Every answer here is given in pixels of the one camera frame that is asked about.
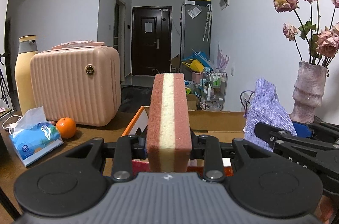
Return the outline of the dried pink roses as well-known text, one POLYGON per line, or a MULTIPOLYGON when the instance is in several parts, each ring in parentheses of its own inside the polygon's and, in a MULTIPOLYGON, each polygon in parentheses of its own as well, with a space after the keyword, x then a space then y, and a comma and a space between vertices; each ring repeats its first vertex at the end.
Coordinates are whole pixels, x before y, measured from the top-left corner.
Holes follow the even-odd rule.
POLYGON ((273 0, 278 13, 294 13, 298 26, 283 24, 283 35, 295 44, 299 59, 312 65, 329 67, 338 55, 338 0, 331 0, 333 11, 328 26, 321 27, 320 0, 273 0))

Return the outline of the dark entrance door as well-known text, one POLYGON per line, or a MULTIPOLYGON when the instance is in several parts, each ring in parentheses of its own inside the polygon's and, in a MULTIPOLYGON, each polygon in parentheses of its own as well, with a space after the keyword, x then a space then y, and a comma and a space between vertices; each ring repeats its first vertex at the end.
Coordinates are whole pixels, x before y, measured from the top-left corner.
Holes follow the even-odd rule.
POLYGON ((132 75, 169 72, 172 8, 134 7, 132 15, 132 75))

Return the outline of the red cardboard box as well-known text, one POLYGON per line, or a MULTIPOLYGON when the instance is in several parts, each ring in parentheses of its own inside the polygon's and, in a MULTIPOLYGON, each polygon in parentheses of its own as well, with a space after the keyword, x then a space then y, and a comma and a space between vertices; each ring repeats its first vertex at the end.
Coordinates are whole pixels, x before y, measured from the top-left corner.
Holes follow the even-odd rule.
MULTIPOLYGON (((141 106, 132 118, 121 136, 136 134, 137 129, 143 131, 148 124, 149 106, 141 106)), ((196 135, 208 134, 219 139, 220 142, 231 143, 234 138, 244 137, 245 118, 243 112, 231 111, 189 111, 190 127, 196 135)), ((203 160, 190 161, 187 172, 203 174, 203 160)), ((223 159, 224 173, 233 176, 230 159, 223 159)), ((149 172, 148 160, 132 160, 132 173, 134 176, 139 172, 149 172)))

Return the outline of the pink textured vase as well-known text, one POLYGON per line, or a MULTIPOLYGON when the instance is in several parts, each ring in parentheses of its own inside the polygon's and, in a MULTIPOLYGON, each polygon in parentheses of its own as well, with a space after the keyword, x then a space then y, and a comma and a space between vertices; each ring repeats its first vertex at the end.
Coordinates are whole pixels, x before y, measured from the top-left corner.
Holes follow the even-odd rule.
POLYGON ((321 65, 299 62, 292 97, 294 107, 291 120, 301 123, 314 121, 315 111, 322 105, 328 69, 321 65))

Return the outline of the purple knit pouch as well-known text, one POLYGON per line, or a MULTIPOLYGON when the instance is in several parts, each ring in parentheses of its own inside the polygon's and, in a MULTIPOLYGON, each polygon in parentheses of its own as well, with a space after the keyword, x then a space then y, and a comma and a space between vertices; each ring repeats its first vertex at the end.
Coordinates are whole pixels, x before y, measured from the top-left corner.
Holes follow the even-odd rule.
POLYGON ((273 149, 254 133, 254 127, 259 122, 287 130, 293 136, 297 136, 290 116, 279 102, 275 85, 264 78, 256 81, 254 97, 246 115, 244 138, 272 152, 273 149))

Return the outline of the yellow thermos jug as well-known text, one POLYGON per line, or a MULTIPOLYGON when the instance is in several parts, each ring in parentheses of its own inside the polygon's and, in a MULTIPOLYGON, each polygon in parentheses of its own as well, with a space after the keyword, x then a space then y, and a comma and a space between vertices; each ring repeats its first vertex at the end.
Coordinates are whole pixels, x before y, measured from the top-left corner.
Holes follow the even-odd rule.
POLYGON ((35 108, 31 82, 31 59, 37 54, 35 35, 19 38, 19 50, 15 63, 15 83, 21 113, 24 115, 29 109, 35 108))

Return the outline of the orange fruit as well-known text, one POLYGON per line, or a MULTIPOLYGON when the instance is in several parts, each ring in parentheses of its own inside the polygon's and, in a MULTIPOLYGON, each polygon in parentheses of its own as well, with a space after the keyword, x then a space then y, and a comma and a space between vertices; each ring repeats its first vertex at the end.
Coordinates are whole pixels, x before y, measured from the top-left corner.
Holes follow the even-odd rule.
POLYGON ((75 136, 76 123, 69 117, 59 119, 56 123, 56 128, 61 135, 61 138, 69 139, 75 136))

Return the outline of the pink yellow layered sponge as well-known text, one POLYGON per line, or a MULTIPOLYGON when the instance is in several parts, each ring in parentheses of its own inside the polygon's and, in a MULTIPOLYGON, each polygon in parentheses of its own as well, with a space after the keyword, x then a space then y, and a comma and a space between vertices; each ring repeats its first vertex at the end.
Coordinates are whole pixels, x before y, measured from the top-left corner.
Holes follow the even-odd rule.
POLYGON ((152 172, 186 172, 192 150, 189 110, 182 73, 157 74, 147 126, 152 172))

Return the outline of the grey refrigerator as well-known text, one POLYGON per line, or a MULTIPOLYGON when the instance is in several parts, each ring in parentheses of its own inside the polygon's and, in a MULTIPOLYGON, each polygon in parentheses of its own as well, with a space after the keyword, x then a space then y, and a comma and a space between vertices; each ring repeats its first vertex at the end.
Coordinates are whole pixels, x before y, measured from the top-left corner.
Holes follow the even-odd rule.
POLYGON ((185 80, 192 79, 192 71, 183 62, 189 63, 189 59, 195 59, 199 52, 206 59, 210 58, 211 19, 210 1, 195 1, 194 5, 182 5, 180 59, 185 80))

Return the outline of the black tripod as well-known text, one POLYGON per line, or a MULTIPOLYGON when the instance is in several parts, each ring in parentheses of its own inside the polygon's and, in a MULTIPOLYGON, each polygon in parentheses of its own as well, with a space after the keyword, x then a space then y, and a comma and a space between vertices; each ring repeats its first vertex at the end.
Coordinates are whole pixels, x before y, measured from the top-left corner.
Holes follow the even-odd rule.
POLYGON ((10 109, 10 92, 6 85, 5 77, 3 75, 2 69, 0 69, 0 88, 1 88, 1 99, 7 105, 8 109, 10 109))

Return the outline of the blue tissue pack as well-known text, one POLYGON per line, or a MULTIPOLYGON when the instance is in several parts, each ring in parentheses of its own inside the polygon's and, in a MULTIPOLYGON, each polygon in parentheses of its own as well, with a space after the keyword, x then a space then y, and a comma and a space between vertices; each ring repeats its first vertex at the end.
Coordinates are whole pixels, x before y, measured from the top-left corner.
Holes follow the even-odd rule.
POLYGON ((9 137, 25 167, 63 144, 55 125, 47 121, 43 107, 29 109, 10 125, 9 137))

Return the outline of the pink ribbed suitcase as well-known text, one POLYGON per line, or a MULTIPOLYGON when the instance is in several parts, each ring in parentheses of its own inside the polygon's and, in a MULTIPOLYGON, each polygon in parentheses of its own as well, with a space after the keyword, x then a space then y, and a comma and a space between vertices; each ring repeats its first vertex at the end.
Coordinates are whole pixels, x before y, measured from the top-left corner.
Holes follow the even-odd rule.
POLYGON ((59 48, 35 54, 31 82, 37 107, 45 117, 103 127, 121 105, 120 59, 113 47, 59 48))

